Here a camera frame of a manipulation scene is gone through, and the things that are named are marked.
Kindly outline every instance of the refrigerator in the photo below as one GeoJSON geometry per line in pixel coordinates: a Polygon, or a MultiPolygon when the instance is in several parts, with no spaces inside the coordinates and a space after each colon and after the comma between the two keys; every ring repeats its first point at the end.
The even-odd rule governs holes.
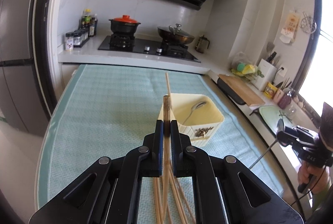
{"type": "Polygon", "coordinates": [[[0,110],[12,127],[44,136],[57,104],[49,73],[48,0],[0,0],[0,110]]]}

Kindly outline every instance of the red pot lid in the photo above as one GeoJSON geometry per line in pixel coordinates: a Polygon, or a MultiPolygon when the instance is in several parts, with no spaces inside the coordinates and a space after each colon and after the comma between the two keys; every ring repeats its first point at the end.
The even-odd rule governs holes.
{"type": "Polygon", "coordinates": [[[117,17],[113,19],[114,21],[119,21],[119,22],[126,22],[126,23],[133,23],[133,24],[137,24],[138,21],[134,20],[134,19],[130,19],[129,15],[123,15],[123,17],[117,17]]]}

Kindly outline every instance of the light blue towel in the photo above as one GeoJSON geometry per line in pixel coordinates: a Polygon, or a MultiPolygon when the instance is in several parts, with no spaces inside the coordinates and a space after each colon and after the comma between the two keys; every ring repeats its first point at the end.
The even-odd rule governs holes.
{"type": "MultiPolygon", "coordinates": [[[[127,66],[81,65],[66,88],[51,119],[42,153],[38,206],[43,206],[101,156],[124,156],[154,132],[163,95],[165,70],[127,66]]],[[[250,166],[260,155],[239,125],[200,75],[169,71],[172,92],[204,94],[224,115],[224,122],[203,148],[209,155],[234,155],[250,166]]],[[[261,160],[254,173],[274,192],[283,187],[261,160]]],[[[191,179],[180,182],[194,212],[191,179]]],[[[155,223],[151,178],[144,178],[138,223],[155,223]]],[[[169,205],[174,223],[180,223],[173,195],[169,205]]]]}

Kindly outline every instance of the plastic bag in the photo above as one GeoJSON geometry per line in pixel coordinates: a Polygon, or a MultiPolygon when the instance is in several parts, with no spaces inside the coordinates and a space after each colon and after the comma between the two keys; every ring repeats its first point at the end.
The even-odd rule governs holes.
{"type": "Polygon", "coordinates": [[[244,63],[245,65],[253,65],[253,63],[248,59],[247,55],[243,52],[239,52],[234,56],[234,58],[232,59],[231,68],[237,70],[237,66],[240,63],[244,63]]]}

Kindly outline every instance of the wall outlet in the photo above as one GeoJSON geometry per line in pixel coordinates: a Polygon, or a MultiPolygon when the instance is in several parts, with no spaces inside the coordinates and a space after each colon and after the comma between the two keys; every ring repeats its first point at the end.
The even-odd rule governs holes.
{"type": "Polygon", "coordinates": [[[277,74],[278,74],[279,76],[285,77],[285,76],[286,76],[286,73],[287,73],[287,71],[288,71],[288,69],[287,69],[286,66],[284,66],[284,65],[281,65],[280,68],[283,68],[283,69],[280,69],[280,70],[277,72],[277,74]]]}

